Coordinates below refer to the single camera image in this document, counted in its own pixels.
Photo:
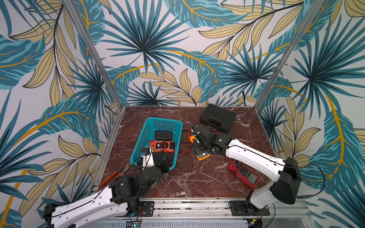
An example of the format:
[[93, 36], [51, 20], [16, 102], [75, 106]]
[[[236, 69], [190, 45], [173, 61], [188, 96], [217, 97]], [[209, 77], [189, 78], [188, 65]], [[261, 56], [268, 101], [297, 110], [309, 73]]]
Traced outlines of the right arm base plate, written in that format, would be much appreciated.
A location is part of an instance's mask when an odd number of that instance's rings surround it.
[[244, 200], [231, 200], [228, 202], [228, 207], [231, 210], [232, 216], [251, 216], [261, 218], [271, 214], [268, 206], [265, 206], [263, 209], [258, 209]]

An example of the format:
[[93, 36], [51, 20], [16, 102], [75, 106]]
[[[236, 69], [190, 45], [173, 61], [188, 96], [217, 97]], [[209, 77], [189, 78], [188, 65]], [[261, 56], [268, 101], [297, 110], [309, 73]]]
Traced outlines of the orange black multimeter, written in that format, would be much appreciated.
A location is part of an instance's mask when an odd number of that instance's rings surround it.
[[175, 152], [175, 142], [173, 141], [150, 141], [150, 147], [156, 153]]

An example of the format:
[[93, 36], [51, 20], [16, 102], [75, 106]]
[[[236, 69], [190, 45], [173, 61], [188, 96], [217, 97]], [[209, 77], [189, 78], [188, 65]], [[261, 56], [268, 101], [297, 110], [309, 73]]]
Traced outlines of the yellow multimeter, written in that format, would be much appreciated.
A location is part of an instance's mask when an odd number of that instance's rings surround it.
[[194, 135], [190, 137], [190, 142], [193, 153], [197, 156], [198, 160], [202, 161], [210, 157], [208, 151], [203, 148], [202, 143]]

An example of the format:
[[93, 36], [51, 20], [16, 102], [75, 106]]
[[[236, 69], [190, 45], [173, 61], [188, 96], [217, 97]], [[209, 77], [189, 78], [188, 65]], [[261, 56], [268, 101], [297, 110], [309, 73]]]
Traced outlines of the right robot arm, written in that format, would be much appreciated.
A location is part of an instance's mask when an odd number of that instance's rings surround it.
[[275, 202], [295, 203], [301, 183], [298, 163], [292, 158], [275, 158], [253, 149], [226, 133], [215, 133], [206, 126], [194, 125], [191, 136], [192, 149], [199, 160], [209, 154], [219, 154], [252, 167], [270, 179], [270, 183], [253, 190], [245, 203], [263, 209]]

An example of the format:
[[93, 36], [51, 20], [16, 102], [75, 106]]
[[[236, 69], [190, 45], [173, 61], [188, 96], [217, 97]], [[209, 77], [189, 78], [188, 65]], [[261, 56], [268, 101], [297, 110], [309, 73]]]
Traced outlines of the small black case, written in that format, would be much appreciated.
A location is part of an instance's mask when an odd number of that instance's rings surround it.
[[171, 131], [166, 131], [166, 130], [155, 131], [155, 139], [157, 141], [171, 141], [172, 137], [173, 133]]

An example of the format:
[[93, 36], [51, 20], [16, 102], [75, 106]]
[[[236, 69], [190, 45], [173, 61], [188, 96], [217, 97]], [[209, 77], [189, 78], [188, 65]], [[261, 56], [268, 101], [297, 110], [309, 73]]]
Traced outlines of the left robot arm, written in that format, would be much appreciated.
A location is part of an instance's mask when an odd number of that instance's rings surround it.
[[111, 217], [140, 217], [140, 197], [147, 195], [169, 172], [169, 155], [151, 153], [140, 173], [121, 175], [99, 192], [67, 205], [51, 203], [44, 209], [48, 228], [84, 228]]

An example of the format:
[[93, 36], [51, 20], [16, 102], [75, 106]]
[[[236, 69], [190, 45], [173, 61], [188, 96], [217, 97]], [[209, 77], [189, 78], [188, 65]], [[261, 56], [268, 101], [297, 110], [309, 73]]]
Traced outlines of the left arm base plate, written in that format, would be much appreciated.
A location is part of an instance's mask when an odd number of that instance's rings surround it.
[[140, 207], [137, 209], [137, 212], [135, 212], [134, 215], [140, 218], [153, 217], [154, 209], [155, 209], [154, 201], [141, 201]]

